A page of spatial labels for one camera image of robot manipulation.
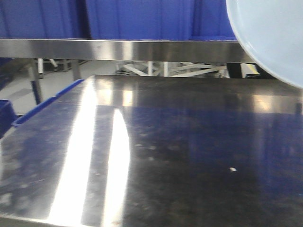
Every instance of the white plastic bowl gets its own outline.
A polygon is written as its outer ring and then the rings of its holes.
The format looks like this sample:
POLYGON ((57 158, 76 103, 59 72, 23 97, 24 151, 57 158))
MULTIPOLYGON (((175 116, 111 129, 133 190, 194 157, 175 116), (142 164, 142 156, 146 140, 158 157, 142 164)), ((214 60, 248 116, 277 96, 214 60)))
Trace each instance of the white plastic bowl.
POLYGON ((226 0, 244 50, 271 75, 303 88, 303 0, 226 0))

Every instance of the stainless steel shelf edge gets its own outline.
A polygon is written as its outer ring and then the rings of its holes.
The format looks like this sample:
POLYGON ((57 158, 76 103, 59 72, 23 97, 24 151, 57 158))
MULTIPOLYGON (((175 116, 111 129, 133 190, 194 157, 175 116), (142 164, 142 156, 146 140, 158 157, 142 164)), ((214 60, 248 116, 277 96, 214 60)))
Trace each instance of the stainless steel shelf edge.
POLYGON ((0 39, 0 57, 123 61, 253 62, 232 41, 0 39))

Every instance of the blue plastic bin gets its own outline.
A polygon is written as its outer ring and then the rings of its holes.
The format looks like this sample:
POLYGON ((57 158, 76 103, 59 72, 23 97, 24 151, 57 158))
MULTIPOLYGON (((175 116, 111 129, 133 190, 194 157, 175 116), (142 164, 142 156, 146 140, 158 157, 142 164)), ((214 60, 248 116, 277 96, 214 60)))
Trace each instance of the blue plastic bin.
POLYGON ((10 129, 17 116, 9 100, 0 100, 0 138, 10 129))
POLYGON ((17 120, 15 120, 12 123, 12 125, 15 128, 19 127, 24 122, 28 121, 31 117, 33 117, 34 115, 36 115, 37 113, 39 113, 41 110, 43 110, 44 108, 46 108, 48 105, 50 105, 51 103, 53 103, 56 99, 58 99, 58 97, 51 97, 51 98, 45 100, 44 102, 42 102, 39 105, 37 105, 34 109, 30 110, 28 113, 26 113, 22 117, 19 117, 17 120))
POLYGON ((86 0, 96 39, 191 38, 194 0, 86 0))
POLYGON ((2 38, 88 38, 85 0, 0 0, 2 38))
POLYGON ((225 0, 196 0, 194 40, 236 40, 230 25, 225 0))

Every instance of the stainless steel table top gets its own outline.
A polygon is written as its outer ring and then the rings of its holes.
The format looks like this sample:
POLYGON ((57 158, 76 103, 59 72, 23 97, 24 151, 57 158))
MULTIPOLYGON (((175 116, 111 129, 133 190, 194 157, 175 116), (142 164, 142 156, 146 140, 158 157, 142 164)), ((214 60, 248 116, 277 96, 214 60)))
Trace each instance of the stainless steel table top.
POLYGON ((302 226, 302 90, 92 76, 1 144, 0 226, 302 226))

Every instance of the metal table leg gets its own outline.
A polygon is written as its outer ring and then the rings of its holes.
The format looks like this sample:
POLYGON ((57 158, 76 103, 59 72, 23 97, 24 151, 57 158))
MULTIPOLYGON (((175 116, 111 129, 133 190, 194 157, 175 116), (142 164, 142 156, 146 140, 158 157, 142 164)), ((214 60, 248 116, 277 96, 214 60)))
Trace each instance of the metal table leg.
POLYGON ((68 61, 63 59, 63 72, 68 72, 68 61))
POLYGON ((71 70, 74 80, 81 79, 80 68, 79 68, 79 60, 71 61, 71 70))
POLYGON ((42 102, 43 98, 41 92, 41 85, 39 81, 39 73, 35 66, 34 59, 28 64, 27 71, 32 85, 32 90, 35 96, 36 104, 39 104, 40 102, 42 102))

